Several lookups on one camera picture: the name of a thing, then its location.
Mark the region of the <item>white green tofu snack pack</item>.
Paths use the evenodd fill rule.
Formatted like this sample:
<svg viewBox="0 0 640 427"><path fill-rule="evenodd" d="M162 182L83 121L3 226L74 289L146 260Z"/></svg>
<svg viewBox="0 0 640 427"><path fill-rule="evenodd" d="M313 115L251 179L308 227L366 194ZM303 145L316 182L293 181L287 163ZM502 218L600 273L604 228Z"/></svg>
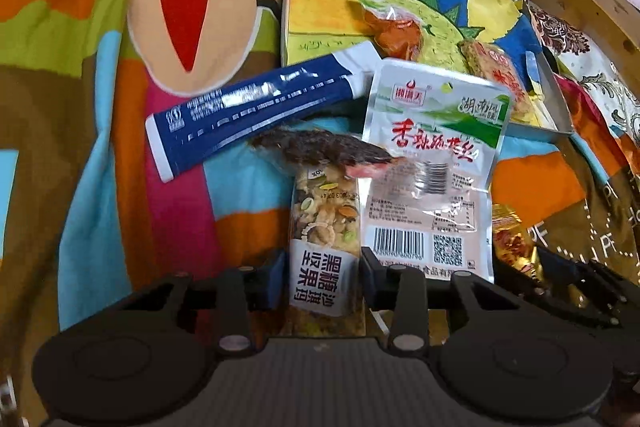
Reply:
<svg viewBox="0 0 640 427"><path fill-rule="evenodd" d="M434 280L458 270L494 278L489 187L511 108L499 83L382 61L362 139L397 161L361 187L362 243L382 265Z"/></svg>

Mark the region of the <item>floral satin quilt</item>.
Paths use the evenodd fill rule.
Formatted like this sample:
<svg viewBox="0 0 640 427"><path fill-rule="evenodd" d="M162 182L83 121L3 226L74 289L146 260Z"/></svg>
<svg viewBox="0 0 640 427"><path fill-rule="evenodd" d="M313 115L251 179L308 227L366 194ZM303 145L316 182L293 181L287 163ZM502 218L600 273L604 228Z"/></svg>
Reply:
<svg viewBox="0 0 640 427"><path fill-rule="evenodd" d="M549 64L591 96L614 135L626 134L639 146L639 100L614 62L580 29L549 14L533 1L523 0L523 5L539 40L551 53Z"/></svg>

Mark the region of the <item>nut bar clear packet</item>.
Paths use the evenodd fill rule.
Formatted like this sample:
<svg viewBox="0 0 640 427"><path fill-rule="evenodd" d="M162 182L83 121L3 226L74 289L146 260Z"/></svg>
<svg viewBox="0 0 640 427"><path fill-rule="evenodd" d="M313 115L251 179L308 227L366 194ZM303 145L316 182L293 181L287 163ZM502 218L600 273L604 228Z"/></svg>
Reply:
<svg viewBox="0 0 640 427"><path fill-rule="evenodd" d="M288 327L298 337L366 332L357 181L335 166L296 171L288 242Z"/></svg>

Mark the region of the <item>colourful monkey bedspread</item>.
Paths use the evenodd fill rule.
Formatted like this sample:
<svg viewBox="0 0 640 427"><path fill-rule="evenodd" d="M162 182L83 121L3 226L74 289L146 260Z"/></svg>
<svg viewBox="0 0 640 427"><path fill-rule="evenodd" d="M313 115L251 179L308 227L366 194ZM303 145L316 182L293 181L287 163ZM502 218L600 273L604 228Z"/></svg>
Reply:
<svg viewBox="0 0 640 427"><path fill-rule="evenodd" d="M513 0L527 10L523 0ZM590 332L499 285L492 205L535 245L639 286L639 150L551 66L573 132L506 126L494 278L425 277L426 352L366 332L216 345L217 280L288 271L296 171L274 128L362 139L369 96L290 119L160 181L146 118L285 65L283 0L1 0L1 421L6 426L608 423L638 387Z"/></svg>

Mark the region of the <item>dark dried meat packet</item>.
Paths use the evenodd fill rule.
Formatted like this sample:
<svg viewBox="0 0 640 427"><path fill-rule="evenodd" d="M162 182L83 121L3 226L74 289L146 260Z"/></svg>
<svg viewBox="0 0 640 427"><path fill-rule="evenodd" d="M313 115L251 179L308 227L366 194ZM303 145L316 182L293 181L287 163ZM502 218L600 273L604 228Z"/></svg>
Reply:
<svg viewBox="0 0 640 427"><path fill-rule="evenodd" d="M356 136L321 129L274 128L254 136L250 145L288 167L335 167L354 179L379 178L407 161Z"/></svg>

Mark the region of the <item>orange chicken snack packet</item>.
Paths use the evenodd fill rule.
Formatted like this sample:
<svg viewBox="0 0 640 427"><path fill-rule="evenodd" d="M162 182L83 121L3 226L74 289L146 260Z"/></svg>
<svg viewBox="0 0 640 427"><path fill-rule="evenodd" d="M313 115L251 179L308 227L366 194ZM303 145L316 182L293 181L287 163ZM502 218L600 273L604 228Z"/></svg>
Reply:
<svg viewBox="0 0 640 427"><path fill-rule="evenodd" d="M363 20L386 57L419 61L424 43L424 21L413 12L387 0L358 0Z"/></svg>

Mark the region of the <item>blue white tube packet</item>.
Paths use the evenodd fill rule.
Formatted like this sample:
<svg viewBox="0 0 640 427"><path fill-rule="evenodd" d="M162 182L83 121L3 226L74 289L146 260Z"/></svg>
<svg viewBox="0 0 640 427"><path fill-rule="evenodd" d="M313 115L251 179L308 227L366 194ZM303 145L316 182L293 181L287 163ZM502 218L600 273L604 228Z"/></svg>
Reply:
<svg viewBox="0 0 640 427"><path fill-rule="evenodd" d="M170 182L221 150L285 121L368 95L381 62L373 44L363 41L152 114L145 131L160 181Z"/></svg>

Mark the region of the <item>red rice cracker packet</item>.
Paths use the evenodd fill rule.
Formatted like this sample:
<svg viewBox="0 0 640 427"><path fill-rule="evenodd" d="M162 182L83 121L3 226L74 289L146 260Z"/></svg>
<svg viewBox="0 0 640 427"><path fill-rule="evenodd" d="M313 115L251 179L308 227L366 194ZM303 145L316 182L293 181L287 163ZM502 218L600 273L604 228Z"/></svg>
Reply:
<svg viewBox="0 0 640 427"><path fill-rule="evenodd" d="M500 83L509 89L513 98L512 121L532 127L540 126L533 102L503 49L474 39L462 40L458 48L472 75Z"/></svg>

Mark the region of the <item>gold snack packet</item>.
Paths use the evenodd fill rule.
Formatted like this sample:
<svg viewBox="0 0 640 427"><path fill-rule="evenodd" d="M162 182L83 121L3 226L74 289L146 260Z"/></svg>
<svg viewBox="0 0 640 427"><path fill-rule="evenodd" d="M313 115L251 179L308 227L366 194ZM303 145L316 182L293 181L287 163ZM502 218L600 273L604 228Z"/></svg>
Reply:
<svg viewBox="0 0 640 427"><path fill-rule="evenodd" d="M492 205L492 243L502 263L542 282L544 276L537 246L518 214L507 205Z"/></svg>

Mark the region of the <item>metal tray with drawing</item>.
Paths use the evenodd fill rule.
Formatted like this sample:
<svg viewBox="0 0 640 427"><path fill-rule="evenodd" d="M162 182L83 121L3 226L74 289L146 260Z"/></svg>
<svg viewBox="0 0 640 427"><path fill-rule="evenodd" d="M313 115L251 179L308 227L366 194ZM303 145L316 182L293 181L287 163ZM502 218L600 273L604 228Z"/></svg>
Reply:
<svg viewBox="0 0 640 427"><path fill-rule="evenodd" d="M513 0L283 0L283 9L285 65L371 41L382 56L469 72L462 50L476 46L523 91L510 134L555 141L573 132L532 18Z"/></svg>

